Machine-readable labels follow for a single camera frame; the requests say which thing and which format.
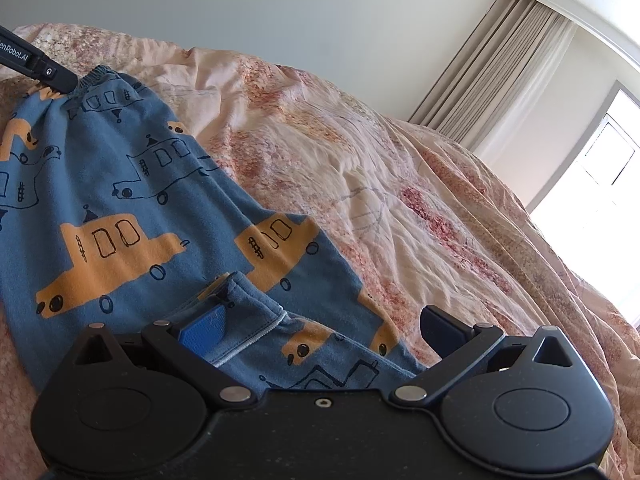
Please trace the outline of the blue printed children's pants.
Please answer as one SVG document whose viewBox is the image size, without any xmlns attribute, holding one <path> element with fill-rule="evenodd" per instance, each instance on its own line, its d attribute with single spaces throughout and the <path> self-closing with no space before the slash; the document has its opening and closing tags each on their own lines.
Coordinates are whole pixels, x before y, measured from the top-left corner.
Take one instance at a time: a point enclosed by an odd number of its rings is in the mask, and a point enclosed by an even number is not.
<svg viewBox="0 0 640 480">
<path fill-rule="evenodd" d="M 311 218 L 260 206 L 172 110 L 99 66 L 29 92 L 1 138 L 1 302 L 42 388 L 79 332 L 222 304 L 206 360 L 250 390 L 394 390 L 421 373 Z"/>
</svg>

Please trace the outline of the pink floral duvet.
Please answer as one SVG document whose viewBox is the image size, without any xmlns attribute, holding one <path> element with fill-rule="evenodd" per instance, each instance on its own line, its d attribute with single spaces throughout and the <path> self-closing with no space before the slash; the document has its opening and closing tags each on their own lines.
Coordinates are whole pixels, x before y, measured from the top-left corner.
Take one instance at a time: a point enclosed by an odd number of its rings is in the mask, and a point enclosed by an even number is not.
<svg viewBox="0 0 640 480">
<path fill-rule="evenodd" d="M 106 65 L 138 78 L 253 202 L 313 218 L 421 362 L 436 362 L 418 331 L 426 304 L 511 335 L 561 327 L 613 404 L 606 474 L 638 477 L 638 332 L 468 150 L 256 56 L 80 25 L 18 34 L 79 75 Z"/>
</svg>

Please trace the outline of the bright window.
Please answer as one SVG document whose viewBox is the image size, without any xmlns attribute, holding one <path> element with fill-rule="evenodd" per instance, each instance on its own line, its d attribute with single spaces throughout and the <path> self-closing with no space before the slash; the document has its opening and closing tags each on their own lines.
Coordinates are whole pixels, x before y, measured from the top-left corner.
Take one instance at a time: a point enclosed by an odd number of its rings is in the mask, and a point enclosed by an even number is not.
<svg viewBox="0 0 640 480">
<path fill-rule="evenodd" d="M 639 325 L 639 99 L 616 82 L 534 200 L 532 218 L 577 276 Z"/>
</svg>

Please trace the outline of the beige left curtain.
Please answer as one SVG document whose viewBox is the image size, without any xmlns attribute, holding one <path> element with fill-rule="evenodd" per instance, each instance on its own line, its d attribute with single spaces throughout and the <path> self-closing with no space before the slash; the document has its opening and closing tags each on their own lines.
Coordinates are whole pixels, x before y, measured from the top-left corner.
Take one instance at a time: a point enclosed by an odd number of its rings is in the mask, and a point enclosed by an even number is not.
<svg viewBox="0 0 640 480">
<path fill-rule="evenodd" d="M 537 0 L 495 0 L 410 117 L 492 164 L 560 67 L 577 25 Z"/>
</svg>

